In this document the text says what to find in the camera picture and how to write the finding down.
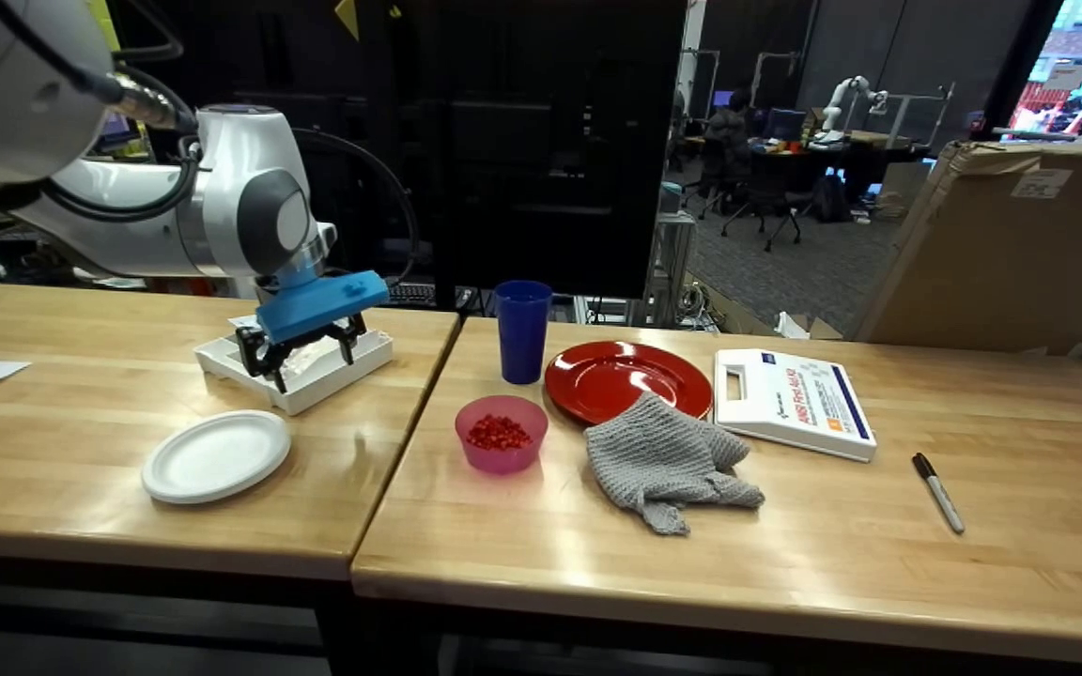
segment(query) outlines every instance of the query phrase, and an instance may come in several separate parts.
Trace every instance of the gray towel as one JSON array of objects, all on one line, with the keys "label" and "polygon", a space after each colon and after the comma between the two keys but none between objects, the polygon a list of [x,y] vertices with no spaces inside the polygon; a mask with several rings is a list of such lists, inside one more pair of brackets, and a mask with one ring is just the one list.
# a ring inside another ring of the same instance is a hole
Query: gray towel
[{"label": "gray towel", "polygon": [[732,476],[749,448],[710,422],[687,417],[658,395],[642,395],[620,417],[586,427],[591,471],[625,510],[638,510],[655,533],[692,533],[685,502],[754,510],[763,492]]}]

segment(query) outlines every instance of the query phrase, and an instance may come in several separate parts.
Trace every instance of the pen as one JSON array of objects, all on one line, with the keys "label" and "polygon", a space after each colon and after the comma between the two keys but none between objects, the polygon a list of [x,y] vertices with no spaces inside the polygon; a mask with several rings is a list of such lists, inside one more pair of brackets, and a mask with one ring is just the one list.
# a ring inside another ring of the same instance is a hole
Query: pen
[{"label": "pen", "polygon": [[955,533],[962,533],[967,525],[962,525],[962,515],[958,515],[945,476],[931,471],[931,463],[923,455],[915,455],[915,465],[916,465],[916,476],[923,482],[927,495],[940,502],[947,525]]}]

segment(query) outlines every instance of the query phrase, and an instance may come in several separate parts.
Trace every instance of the desk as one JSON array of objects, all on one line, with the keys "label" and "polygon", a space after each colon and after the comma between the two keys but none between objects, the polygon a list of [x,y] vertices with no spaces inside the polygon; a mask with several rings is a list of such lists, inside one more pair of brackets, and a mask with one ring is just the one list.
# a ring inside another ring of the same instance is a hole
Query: desk
[{"label": "desk", "polygon": [[0,383],[0,564],[345,587],[457,316],[364,312],[396,361],[290,417],[292,452],[267,483],[157,506],[146,455],[198,417],[260,405],[205,379],[191,353],[243,312],[252,301],[0,284],[0,361],[30,361]]},{"label": "desk", "polygon": [[[501,383],[496,324],[466,318],[355,560],[359,597],[1082,661],[1080,361],[573,324],[553,326],[550,356],[594,339],[638,339],[698,367],[722,344],[836,356],[880,455],[858,465],[751,445],[742,476],[767,492],[763,510],[698,506],[692,538],[667,542],[597,492],[581,432],[558,411],[540,465],[480,476],[463,463],[451,432],[463,402],[545,398]],[[967,538],[940,520],[915,452],[940,465]]]}]

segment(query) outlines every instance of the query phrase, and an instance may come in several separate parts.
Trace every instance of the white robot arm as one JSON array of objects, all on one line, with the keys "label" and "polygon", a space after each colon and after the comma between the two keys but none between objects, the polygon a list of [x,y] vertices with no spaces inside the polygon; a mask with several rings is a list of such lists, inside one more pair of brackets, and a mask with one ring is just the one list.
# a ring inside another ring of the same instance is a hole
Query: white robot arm
[{"label": "white robot arm", "polygon": [[[89,163],[111,110],[181,132],[181,167]],[[88,0],[0,0],[0,212],[133,277],[260,277],[247,367],[387,301],[379,276],[315,277],[308,174],[282,114],[186,110],[113,69]]]}]

